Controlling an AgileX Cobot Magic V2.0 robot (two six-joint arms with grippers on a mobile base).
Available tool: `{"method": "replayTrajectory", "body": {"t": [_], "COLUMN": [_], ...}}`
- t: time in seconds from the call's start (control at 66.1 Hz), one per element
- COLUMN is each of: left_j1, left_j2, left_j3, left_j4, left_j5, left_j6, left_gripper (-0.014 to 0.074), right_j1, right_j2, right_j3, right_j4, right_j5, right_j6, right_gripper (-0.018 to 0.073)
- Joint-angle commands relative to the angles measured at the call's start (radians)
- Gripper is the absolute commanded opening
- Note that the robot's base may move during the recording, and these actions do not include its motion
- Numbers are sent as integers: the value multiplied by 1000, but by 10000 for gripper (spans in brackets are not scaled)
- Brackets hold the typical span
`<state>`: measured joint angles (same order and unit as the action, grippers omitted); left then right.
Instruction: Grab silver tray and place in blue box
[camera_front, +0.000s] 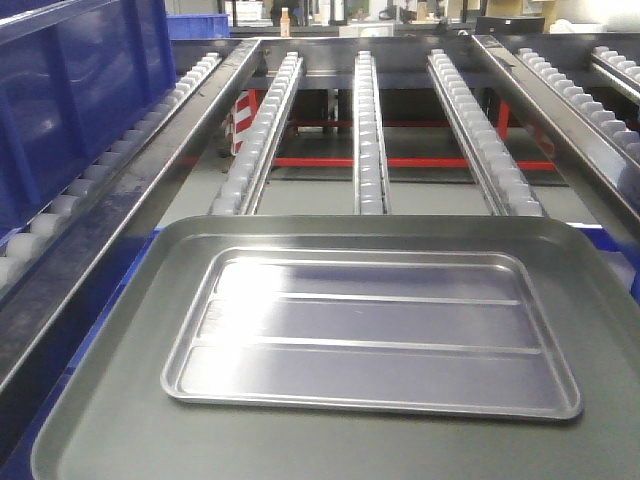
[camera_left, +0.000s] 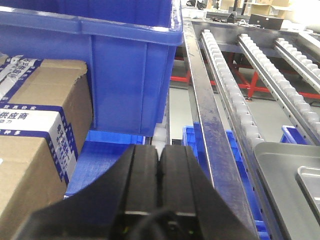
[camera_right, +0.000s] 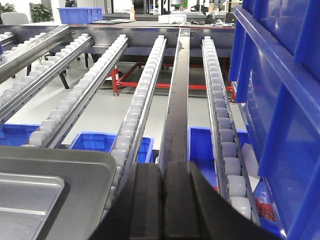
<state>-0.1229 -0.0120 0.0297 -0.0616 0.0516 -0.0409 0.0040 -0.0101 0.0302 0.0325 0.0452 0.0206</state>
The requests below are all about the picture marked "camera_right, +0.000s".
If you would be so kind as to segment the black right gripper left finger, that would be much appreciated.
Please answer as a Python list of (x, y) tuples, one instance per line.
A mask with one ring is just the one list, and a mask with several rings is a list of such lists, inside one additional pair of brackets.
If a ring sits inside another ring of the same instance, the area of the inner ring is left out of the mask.
[(159, 240), (162, 179), (154, 163), (134, 163), (108, 213), (91, 240)]

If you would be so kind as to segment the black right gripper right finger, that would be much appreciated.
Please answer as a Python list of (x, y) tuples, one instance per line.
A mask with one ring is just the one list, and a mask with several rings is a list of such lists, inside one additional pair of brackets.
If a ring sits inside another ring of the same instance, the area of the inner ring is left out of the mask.
[(165, 240), (275, 240), (236, 211), (193, 162), (169, 162), (164, 175)]

